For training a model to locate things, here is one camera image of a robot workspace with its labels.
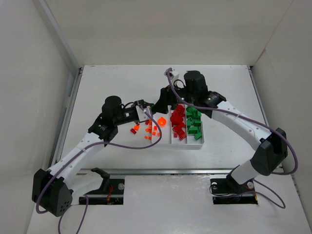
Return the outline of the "red round flower lego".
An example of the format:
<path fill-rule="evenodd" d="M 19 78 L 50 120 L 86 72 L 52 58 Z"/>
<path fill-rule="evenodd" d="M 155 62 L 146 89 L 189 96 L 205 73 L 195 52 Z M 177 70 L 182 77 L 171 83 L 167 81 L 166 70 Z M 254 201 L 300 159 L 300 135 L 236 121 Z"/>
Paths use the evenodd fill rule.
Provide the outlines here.
<path fill-rule="evenodd" d="M 183 117 L 181 117 L 180 115 L 171 115 L 170 121 L 173 126 L 180 125 L 183 123 Z"/>

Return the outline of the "dark red long lego brick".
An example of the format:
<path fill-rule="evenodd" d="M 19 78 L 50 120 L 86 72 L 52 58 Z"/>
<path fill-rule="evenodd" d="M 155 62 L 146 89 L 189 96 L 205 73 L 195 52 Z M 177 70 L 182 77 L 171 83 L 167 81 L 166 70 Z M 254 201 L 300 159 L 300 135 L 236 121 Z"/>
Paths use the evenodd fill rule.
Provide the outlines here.
<path fill-rule="evenodd" d="M 180 132 L 183 128 L 185 128 L 186 125 L 184 123 L 180 123 L 179 125 L 176 125 L 174 128 L 173 128 L 173 131 L 178 133 Z"/>

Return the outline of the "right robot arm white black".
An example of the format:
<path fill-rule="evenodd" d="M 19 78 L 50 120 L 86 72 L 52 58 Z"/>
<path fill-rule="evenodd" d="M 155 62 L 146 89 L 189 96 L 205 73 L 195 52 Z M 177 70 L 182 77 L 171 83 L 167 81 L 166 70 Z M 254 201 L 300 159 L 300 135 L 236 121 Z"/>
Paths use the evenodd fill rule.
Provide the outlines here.
<path fill-rule="evenodd" d="M 188 71 L 184 75 L 185 85 L 182 88 L 174 87 L 179 74 L 172 68 L 167 69 L 164 75 L 169 85 L 160 90 L 153 112 L 166 114 L 169 105 L 183 103 L 225 125 L 254 150 L 251 159 L 227 175 L 229 186 L 243 185 L 259 175 L 269 176 L 287 157 L 286 133 L 282 129 L 270 129 L 239 112 L 223 95 L 208 89 L 205 77 L 199 71 Z"/>

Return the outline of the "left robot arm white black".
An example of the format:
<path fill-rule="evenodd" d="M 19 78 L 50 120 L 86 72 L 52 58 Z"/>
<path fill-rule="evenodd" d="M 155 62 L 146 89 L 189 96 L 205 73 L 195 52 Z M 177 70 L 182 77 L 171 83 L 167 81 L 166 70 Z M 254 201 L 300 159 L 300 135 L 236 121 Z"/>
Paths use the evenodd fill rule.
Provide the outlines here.
<path fill-rule="evenodd" d="M 118 133 L 118 126 L 129 122 L 141 123 L 151 118 L 151 107 L 152 104 L 144 100 L 125 107 L 120 97 L 107 97 L 101 113 L 78 145 L 55 165 L 35 173 L 32 200 L 37 213 L 50 212 L 60 217 L 71 205 L 78 205 L 80 197 L 86 193 L 104 190 L 110 178 L 107 172 L 94 168 L 80 178 L 76 177 L 77 173 L 105 146 L 113 145 L 111 141 Z"/>

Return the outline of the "orange round lego piece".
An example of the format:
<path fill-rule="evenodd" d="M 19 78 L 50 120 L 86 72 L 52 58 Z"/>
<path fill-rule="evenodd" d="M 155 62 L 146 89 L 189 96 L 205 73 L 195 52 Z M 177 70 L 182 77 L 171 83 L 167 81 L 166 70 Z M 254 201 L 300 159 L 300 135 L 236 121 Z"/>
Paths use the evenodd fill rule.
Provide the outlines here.
<path fill-rule="evenodd" d="M 159 125 L 160 127 L 165 127 L 166 124 L 167 124 L 167 120 L 166 120 L 166 118 L 164 118 L 164 117 L 160 117 L 160 118 L 158 119 L 157 123 L 158 123 L 158 125 Z"/>

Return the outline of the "white three-compartment tray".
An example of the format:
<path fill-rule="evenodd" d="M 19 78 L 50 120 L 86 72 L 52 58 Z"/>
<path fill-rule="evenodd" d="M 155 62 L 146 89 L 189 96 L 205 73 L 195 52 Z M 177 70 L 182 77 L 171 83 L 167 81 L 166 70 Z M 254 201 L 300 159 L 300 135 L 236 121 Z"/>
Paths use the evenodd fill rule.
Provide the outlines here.
<path fill-rule="evenodd" d="M 163 148 L 197 150 L 204 143 L 203 120 L 200 111 L 185 104 L 175 109 L 168 106 L 168 113 L 155 113 L 149 121 L 145 138 Z"/>

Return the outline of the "green lego brick in tray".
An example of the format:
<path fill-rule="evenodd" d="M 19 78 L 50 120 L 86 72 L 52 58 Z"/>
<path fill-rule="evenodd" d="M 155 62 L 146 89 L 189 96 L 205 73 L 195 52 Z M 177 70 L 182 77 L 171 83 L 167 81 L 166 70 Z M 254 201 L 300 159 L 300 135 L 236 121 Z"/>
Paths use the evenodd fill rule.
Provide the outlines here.
<path fill-rule="evenodd" d="M 199 140 L 202 138 L 202 133 L 201 132 L 198 132 L 197 134 L 194 135 L 194 139 L 195 140 Z"/>

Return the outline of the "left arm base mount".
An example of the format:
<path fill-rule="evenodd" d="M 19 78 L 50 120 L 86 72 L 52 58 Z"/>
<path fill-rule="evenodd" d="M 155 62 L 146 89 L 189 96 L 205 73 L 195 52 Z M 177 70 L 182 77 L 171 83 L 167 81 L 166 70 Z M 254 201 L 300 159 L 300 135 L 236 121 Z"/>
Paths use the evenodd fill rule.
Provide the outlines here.
<path fill-rule="evenodd" d="M 125 177 L 110 175 L 100 168 L 93 168 L 86 173 L 78 173 L 78 176 L 92 175 L 100 177 L 100 186 L 86 193 L 89 197 L 89 205 L 123 205 Z"/>

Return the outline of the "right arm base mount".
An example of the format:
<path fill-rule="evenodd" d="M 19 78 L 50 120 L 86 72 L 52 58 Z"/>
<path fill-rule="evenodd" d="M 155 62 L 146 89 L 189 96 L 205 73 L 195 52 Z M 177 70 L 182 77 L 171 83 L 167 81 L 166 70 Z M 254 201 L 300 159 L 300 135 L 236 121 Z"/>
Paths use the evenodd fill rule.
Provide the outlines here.
<path fill-rule="evenodd" d="M 226 177 L 210 177 L 209 191 L 214 205 L 258 204 L 252 179 L 240 185 Z"/>

